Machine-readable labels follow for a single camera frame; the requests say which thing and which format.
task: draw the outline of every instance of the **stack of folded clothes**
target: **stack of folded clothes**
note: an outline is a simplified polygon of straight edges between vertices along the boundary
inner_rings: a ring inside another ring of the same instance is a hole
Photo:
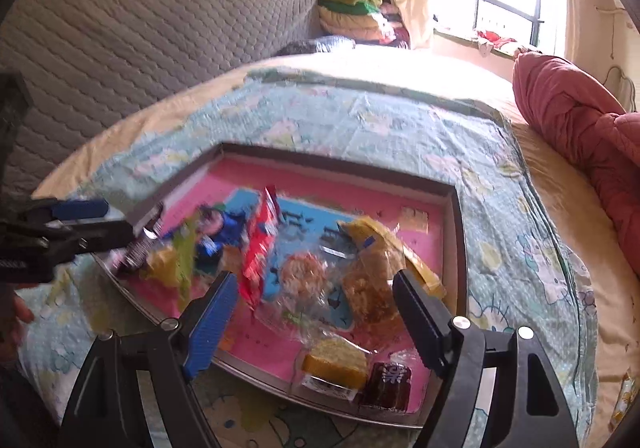
[[[390,0],[318,0],[320,24],[359,44],[409,48],[409,33]]]

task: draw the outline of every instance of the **mattress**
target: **mattress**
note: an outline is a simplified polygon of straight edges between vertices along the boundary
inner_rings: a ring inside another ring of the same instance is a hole
[[[116,121],[320,35],[316,0],[17,0],[0,26],[0,69],[34,107],[2,189],[31,193]]]
[[[357,47],[341,53],[281,57],[233,70],[171,96],[123,120],[71,155],[40,185],[36,195],[64,197],[114,154],[146,133],[175,129],[202,105],[240,85],[250,69],[289,66],[351,80],[424,90],[445,98],[481,99],[512,121],[532,180],[562,240],[580,256],[593,279],[598,316],[596,411],[587,446],[609,436],[607,424],[625,371],[638,367],[640,284],[617,244],[612,223],[584,176],[524,122],[511,84],[471,64],[428,52]]]

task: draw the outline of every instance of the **finger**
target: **finger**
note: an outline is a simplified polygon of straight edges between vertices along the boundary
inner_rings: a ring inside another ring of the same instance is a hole
[[[0,363],[13,362],[18,357],[18,349],[14,342],[7,339],[6,342],[0,342]]]
[[[18,297],[18,295],[14,295],[14,309],[15,316],[17,316],[20,320],[25,323],[33,322],[33,319],[35,317],[33,316],[31,309],[27,307],[27,304],[22,298]]]
[[[14,343],[15,347],[20,347],[22,345],[24,328],[20,322],[15,323],[14,329],[11,331],[11,341]]]

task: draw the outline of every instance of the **human hand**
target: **human hand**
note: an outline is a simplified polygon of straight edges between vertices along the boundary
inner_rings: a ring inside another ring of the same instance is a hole
[[[17,288],[34,287],[18,285]],[[0,364],[17,359],[22,344],[23,324],[33,322],[34,316],[24,300],[14,292],[14,286],[0,284]]]

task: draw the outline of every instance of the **light blue bed sheet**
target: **light blue bed sheet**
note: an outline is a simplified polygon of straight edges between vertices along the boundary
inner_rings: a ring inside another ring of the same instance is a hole
[[[510,123],[499,112],[472,100],[293,70],[257,70],[180,128],[146,135],[109,159],[75,195],[102,196],[127,212],[219,141],[313,151],[455,184],[466,234],[469,318],[485,329],[528,325],[537,332],[578,438],[586,437],[597,388],[596,309],[584,298],[590,276],[560,240]],[[58,420],[95,333],[149,327],[87,256],[61,268],[54,284],[24,291],[23,297],[36,321],[28,328],[20,362]],[[151,396],[148,379],[140,384],[143,396]],[[224,446],[404,448],[415,439],[409,431],[289,404],[216,368],[195,386]],[[486,403],[476,407],[468,447],[479,445],[486,423]],[[165,446],[152,400],[147,415],[156,445]]]

